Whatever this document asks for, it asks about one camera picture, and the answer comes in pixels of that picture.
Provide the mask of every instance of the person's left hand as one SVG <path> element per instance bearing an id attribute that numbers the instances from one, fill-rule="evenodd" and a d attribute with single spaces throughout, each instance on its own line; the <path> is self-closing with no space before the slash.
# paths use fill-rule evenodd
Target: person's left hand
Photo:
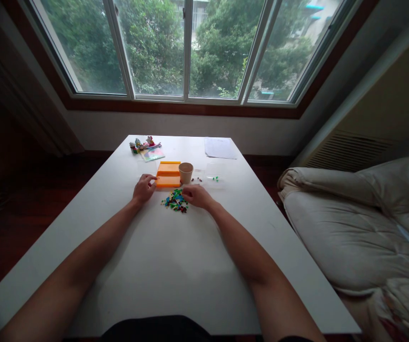
<path id="1" fill-rule="evenodd" d="M 144 204 L 145 202 L 147 202 L 152 197 L 153 192 L 157 188 L 157 184 L 150 184 L 150 181 L 156 179 L 157 177 L 150 174 L 143 174 L 134 187 L 132 201 L 137 204 Z"/>

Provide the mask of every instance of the air conditioner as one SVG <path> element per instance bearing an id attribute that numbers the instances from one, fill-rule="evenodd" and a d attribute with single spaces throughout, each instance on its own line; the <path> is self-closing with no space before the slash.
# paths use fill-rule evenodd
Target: air conditioner
<path id="1" fill-rule="evenodd" d="M 409 137 L 409 29 L 396 39 L 293 161 L 358 171 Z"/>

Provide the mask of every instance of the air vent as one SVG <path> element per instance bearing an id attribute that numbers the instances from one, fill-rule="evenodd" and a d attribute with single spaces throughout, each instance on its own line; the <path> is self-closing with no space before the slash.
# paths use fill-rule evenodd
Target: air vent
<path id="1" fill-rule="evenodd" d="M 313 154 L 306 167 L 355 172 L 370 166 L 394 144 L 345 131 L 336 130 Z"/>

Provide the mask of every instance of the dark floor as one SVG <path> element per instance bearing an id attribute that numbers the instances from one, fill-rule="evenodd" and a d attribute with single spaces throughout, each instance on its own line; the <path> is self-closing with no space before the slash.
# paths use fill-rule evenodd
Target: dark floor
<path id="1" fill-rule="evenodd" d="M 10 198 L 0 211 L 0 281 L 110 155 L 110 152 L 85 152 L 61 159 L 51 159 L 0 183 L 0 191 L 8 194 Z M 276 183 L 292 158 L 245 157 L 267 192 L 274 201 L 278 201 Z M 348 339 L 344 336 L 336 340 L 335 337 L 337 336 L 327 339 L 329 341 Z M 232 337 L 225 337 L 216 340 L 255 341 L 255 338 L 238 337 L 235 340 Z"/>

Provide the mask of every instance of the sofa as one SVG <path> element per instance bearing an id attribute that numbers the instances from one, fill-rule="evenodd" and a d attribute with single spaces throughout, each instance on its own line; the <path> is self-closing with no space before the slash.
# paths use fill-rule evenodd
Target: sofa
<path id="1" fill-rule="evenodd" d="M 409 157 L 356 173 L 290 168 L 277 187 L 363 338 L 409 340 Z"/>

